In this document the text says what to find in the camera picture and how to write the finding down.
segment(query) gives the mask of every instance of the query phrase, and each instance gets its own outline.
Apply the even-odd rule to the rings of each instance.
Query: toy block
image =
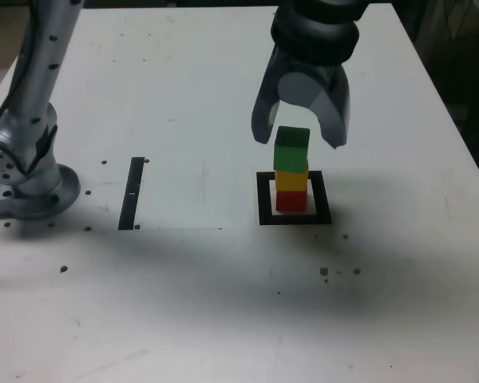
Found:
[[[278,192],[302,192],[307,190],[309,170],[304,173],[275,172],[275,188]]]
[[[273,168],[279,172],[304,173],[311,131],[306,128],[279,127],[275,138]]]
[[[276,209],[281,213],[300,213],[307,208],[307,189],[304,191],[278,191]]]

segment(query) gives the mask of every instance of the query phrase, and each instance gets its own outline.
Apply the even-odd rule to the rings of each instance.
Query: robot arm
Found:
[[[310,109],[332,148],[346,144],[350,105],[342,63],[354,51],[354,22],[367,5],[359,0],[291,0],[277,9],[271,26],[275,48],[251,119],[257,141],[269,141],[282,100]]]
[[[9,94],[0,108],[0,218],[43,219],[78,197],[76,173],[57,164],[57,114],[49,103],[82,0],[29,0],[30,24]],[[290,0],[271,27],[275,48],[252,114],[266,144],[279,102],[309,108],[323,139],[346,143],[349,87],[341,64],[358,40],[361,0]]]
[[[0,108],[0,217],[41,219],[78,197],[76,173],[57,165],[49,103],[82,0],[29,0],[30,24]]]

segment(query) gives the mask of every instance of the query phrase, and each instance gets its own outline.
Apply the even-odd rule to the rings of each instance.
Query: black square outline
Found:
[[[271,211],[270,181],[275,179],[275,172],[257,173],[257,198],[259,205],[259,225],[330,225],[332,218],[328,206],[327,191],[320,171],[309,172],[314,203],[315,215],[273,215]]]

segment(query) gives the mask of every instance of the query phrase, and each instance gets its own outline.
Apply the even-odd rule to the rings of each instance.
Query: white tabletop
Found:
[[[0,220],[0,383],[479,382],[479,171],[391,6],[344,65],[347,146],[279,110],[311,128],[334,224],[259,225],[274,11],[82,11],[52,97],[82,194]],[[133,156],[141,229],[118,231]]]

